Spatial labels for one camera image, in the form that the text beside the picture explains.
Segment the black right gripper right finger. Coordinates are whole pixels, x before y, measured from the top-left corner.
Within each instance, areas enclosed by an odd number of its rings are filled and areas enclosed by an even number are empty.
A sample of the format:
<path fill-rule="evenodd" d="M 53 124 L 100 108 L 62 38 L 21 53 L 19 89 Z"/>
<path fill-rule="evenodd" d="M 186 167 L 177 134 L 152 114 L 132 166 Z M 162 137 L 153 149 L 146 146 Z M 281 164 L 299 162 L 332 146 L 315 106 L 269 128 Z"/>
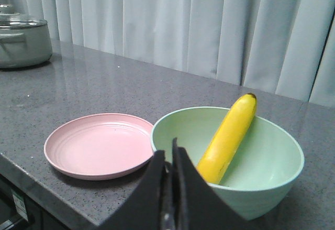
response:
<path fill-rule="evenodd" d="M 172 187 L 177 229 L 251 229 L 199 175 L 186 150 L 172 140 Z"/>

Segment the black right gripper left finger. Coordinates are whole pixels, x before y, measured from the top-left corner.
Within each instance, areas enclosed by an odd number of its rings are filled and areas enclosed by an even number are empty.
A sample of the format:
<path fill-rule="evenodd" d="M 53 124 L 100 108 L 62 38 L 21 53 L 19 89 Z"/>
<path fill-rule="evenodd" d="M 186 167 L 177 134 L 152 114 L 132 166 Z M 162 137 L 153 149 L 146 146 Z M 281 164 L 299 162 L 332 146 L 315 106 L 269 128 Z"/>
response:
<path fill-rule="evenodd" d="M 159 229 L 165 154 L 154 153 L 141 182 L 122 206 L 98 229 Z"/>

